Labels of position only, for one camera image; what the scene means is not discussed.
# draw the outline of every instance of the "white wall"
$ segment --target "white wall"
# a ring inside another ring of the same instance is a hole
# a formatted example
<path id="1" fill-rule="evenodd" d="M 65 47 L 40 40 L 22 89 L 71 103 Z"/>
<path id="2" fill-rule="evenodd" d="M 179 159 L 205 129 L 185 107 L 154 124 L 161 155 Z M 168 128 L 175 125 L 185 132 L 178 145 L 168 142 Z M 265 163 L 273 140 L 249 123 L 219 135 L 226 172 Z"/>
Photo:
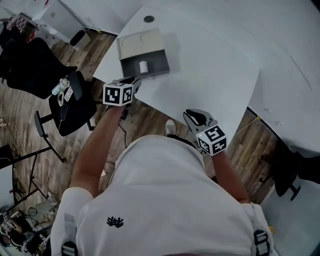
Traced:
<path id="1" fill-rule="evenodd" d="M 10 10 L 6 8 L 0 8 L 0 19 L 9 19 L 12 15 L 13 14 Z"/>
<path id="2" fill-rule="evenodd" d="M 299 178 L 293 184 L 301 186 L 293 201 L 291 190 L 282 197 L 274 191 L 262 209 L 280 256 L 310 256 L 320 243 L 320 185 Z"/>
<path id="3" fill-rule="evenodd" d="M 287 143 L 320 152 L 320 13 L 310 0 L 149 5 L 192 19 L 246 53 L 261 68 L 249 106 Z"/>
<path id="4" fill-rule="evenodd" d="M 142 7 L 142 0 L 62 0 L 84 25 L 119 34 Z"/>
<path id="5" fill-rule="evenodd" d="M 60 0 L 85 26 L 119 34 L 132 16 L 142 7 L 143 0 Z M 46 0 L 2 0 L 0 7 L 12 13 L 33 18 Z"/>

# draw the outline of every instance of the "black logo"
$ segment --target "black logo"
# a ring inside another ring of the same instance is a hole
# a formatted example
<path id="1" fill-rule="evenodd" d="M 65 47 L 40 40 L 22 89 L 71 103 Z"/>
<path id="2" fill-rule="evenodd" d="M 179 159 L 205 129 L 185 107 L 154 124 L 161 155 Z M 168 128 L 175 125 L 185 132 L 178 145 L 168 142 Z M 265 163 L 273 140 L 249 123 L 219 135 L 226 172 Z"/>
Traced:
<path id="1" fill-rule="evenodd" d="M 115 226 L 116 228 L 120 228 L 124 225 L 123 223 L 124 219 L 121 218 L 114 218 L 113 216 L 111 218 L 108 218 L 108 221 L 106 222 L 110 227 Z"/>
<path id="2" fill-rule="evenodd" d="M 106 87 L 104 101 L 106 103 L 120 104 L 120 88 Z"/>
<path id="3" fill-rule="evenodd" d="M 199 147 L 202 148 L 208 154 L 210 154 L 210 148 L 209 148 L 208 143 L 206 143 L 205 141 L 203 141 L 200 138 L 198 138 L 198 141 L 199 141 Z"/>
<path id="4" fill-rule="evenodd" d="M 217 125 L 206 130 L 204 133 L 211 142 L 217 141 L 225 136 L 224 132 Z"/>
<path id="5" fill-rule="evenodd" d="M 127 103 L 131 101 L 131 97 L 132 97 L 132 87 L 123 89 L 122 103 Z"/>
<path id="6" fill-rule="evenodd" d="M 216 154 L 218 152 L 221 152 L 222 150 L 225 150 L 226 148 L 227 148 L 227 139 L 223 138 L 222 140 L 212 145 L 212 152 L 213 154 Z"/>

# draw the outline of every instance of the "white desk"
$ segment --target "white desk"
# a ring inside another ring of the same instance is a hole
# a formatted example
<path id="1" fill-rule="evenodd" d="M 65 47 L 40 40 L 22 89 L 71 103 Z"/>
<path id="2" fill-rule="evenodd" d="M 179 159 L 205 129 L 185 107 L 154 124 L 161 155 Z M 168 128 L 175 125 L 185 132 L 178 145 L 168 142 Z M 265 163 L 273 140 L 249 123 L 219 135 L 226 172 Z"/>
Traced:
<path id="1" fill-rule="evenodd" d="M 147 15 L 154 16 L 154 22 L 145 23 Z M 143 6 L 119 37 L 157 28 L 170 73 L 144 79 L 136 98 L 181 123 L 186 109 L 208 111 L 229 143 L 248 106 L 259 67 L 203 26 L 154 8 Z M 93 76 L 106 83 L 123 77 L 116 42 Z"/>

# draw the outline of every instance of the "chair leg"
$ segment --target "chair leg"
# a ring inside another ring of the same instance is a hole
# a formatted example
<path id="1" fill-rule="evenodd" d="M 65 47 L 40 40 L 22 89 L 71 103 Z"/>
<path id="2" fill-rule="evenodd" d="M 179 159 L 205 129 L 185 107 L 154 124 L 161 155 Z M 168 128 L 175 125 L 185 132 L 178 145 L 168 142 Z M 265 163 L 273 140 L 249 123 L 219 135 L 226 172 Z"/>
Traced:
<path id="1" fill-rule="evenodd" d="M 293 192 L 293 196 L 291 197 L 290 201 L 293 201 L 293 200 L 296 198 L 296 196 L 298 195 L 301 187 L 299 186 L 298 188 L 295 188 L 294 185 L 291 184 L 289 188 L 290 188 L 290 189 L 292 190 L 292 192 Z"/>
<path id="2" fill-rule="evenodd" d="M 41 117 L 40 118 L 40 122 L 41 122 L 41 124 L 44 124 L 46 122 L 49 122 L 52 119 L 54 119 L 54 115 L 51 113 L 51 114 L 48 114 L 48 115 L 46 115 L 44 117 Z"/>
<path id="3" fill-rule="evenodd" d="M 48 135 L 44 135 L 43 138 L 45 140 L 45 142 L 48 144 L 48 146 L 51 148 L 51 150 L 53 151 L 53 153 L 55 153 L 55 155 L 59 158 L 59 160 L 62 162 L 62 163 L 65 163 L 66 162 L 66 159 L 65 158 L 62 158 L 58 152 L 54 149 L 54 147 L 50 144 L 50 142 L 47 140 L 47 136 Z"/>

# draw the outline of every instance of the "paper roll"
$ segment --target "paper roll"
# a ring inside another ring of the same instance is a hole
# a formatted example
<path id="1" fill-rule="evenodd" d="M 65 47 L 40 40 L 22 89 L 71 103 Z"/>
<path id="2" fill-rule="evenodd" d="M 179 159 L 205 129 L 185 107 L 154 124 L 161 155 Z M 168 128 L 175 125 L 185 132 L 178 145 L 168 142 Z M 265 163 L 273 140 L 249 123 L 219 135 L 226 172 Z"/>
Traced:
<path id="1" fill-rule="evenodd" d="M 142 75 L 148 74 L 148 72 L 149 72 L 148 71 L 148 63 L 145 60 L 143 60 L 143 61 L 139 62 L 139 65 L 140 65 L 140 73 Z"/>

